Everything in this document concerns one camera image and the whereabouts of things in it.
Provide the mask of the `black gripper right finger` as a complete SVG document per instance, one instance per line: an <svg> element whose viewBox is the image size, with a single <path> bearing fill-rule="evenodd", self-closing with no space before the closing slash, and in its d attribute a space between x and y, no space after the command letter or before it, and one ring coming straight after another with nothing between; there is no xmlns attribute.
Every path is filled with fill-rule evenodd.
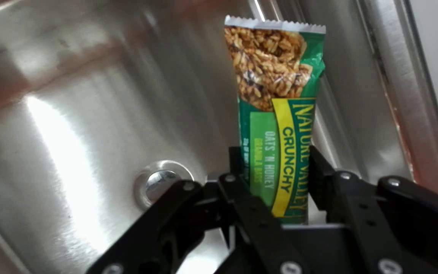
<svg viewBox="0 0 438 274"><path fill-rule="evenodd" d="M341 223L365 271L438 274L438 193L399 176L370 184L335 169L310 147L309 193L329 223Z"/></svg>

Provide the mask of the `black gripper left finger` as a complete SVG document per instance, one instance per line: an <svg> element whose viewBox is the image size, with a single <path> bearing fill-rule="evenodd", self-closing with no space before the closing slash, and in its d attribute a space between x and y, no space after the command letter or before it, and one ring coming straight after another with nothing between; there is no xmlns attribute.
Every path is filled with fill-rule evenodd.
<svg viewBox="0 0 438 274"><path fill-rule="evenodd" d="M310 274L282 222L245 181L245 159L228 149L230 170L199 184L175 182L85 274L174 274L210 229L231 252L215 274Z"/></svg>

